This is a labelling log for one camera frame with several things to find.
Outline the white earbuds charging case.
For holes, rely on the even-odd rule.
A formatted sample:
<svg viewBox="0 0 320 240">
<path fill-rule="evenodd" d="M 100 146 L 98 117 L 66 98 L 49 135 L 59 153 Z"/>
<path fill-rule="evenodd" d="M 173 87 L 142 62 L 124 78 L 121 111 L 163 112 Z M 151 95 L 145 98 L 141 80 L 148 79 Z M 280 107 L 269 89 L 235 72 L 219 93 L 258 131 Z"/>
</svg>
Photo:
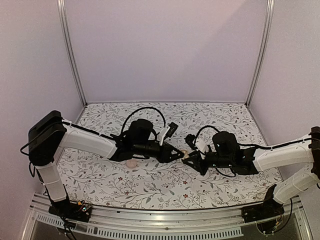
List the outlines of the white earbuds charging case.
<svg viewBox="0 0 320 240">
<path fill-rule="evenodd" d="M 181 149 L 180 150 L 183 153 L 183 157 L 181 158 L 182 160 L 189 158 L 189 152 L 186 149 Z"/>
</svg>

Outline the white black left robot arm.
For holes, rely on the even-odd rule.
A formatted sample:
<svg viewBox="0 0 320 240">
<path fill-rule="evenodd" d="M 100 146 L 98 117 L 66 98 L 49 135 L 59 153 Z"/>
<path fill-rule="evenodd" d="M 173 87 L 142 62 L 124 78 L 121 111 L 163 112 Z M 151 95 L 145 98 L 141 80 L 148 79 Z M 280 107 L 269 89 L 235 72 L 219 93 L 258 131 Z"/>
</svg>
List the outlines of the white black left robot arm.
<svg viewBox="0 0 320 240">
<path fill-rule="evenodd" d="M 160 132 L 147 119 L 139 118 L 130 123 L 120 134 L 105 135 L 64 119 L 53 110 L 28 132 L 28 142 L 20 148 L 28 156 L 55 209 L 63 216 L 74 213 L 74 205 L 62 183 L 54 158 L 59 148 L 72 148 L 93 153 L 114 162 L 131 160 L 134 156 L 155 158 L 159 163 L 170 163 L 184 154 L 166 142 L 177 130 L 175 123 L 165 124 Z"/>
</svg>

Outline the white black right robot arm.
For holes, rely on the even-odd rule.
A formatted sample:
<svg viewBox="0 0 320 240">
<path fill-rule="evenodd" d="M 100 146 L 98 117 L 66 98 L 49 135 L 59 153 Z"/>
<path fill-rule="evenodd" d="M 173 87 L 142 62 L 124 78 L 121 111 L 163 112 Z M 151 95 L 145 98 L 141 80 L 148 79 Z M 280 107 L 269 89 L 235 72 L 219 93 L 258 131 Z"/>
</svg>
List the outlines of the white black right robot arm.
<svg viewBox="0 0 320 240">
<path fill-rule="evenodd" d="M 238 175 L 255 175 L 272 168 L 305 164 L 298 172 L 271 187 L 265 202 L 259 206 L 262 218 L 269 218 L 278 205 L 320 182 L 320 128 L 293 141 L 272 146 L 240 144 L 236 136 L 220 131 L 212 137 L 215 150 L 196 135 L 189 134 L 186 142 L 194 149 L 183 163 L 204 176 L 209 168 L 230 169 Z"/>
</svg>

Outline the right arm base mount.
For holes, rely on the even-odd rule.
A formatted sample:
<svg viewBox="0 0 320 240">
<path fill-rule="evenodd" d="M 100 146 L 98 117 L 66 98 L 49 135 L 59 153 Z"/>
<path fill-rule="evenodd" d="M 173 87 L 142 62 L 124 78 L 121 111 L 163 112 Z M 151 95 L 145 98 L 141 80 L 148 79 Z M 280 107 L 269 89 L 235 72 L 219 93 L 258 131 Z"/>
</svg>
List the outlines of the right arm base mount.
<svg viewBox="0 0 320 240">
<path fill-rule="evenodd" d="M 268 188 L 262 203 L 241 208 L 241 216 L 245 223 L 272 218 L 270 221 L 257 224 L 257 229 L 265 235 L 274 234 L 277 231 L 285 213 L 284 204 L 274 200 L 275 188 L 276 184 Z"/>
</svg>

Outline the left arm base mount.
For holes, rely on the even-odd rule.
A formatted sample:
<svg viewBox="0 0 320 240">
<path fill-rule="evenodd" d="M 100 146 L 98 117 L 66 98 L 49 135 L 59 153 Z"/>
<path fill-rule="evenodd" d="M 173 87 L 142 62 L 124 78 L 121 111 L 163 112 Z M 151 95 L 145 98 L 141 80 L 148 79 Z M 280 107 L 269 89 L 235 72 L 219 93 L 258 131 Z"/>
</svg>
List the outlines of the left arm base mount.
<svg viewBox="0 0 320 240">
<path fill-rule="evenodd" d="M 92 204 L 86 203 L 84 200 L 80 202 L 71 202 L 69 195 L 64 187 L 66 197 L 59 201 L 53 201 L 51 195 L 46 189 L 47 196 L 50 200 L 50 207 L 48 212 L 56 215 L 61 219 L 71 219 L 75 221 L 88 223 L 92 214 Z"/>
</svg>

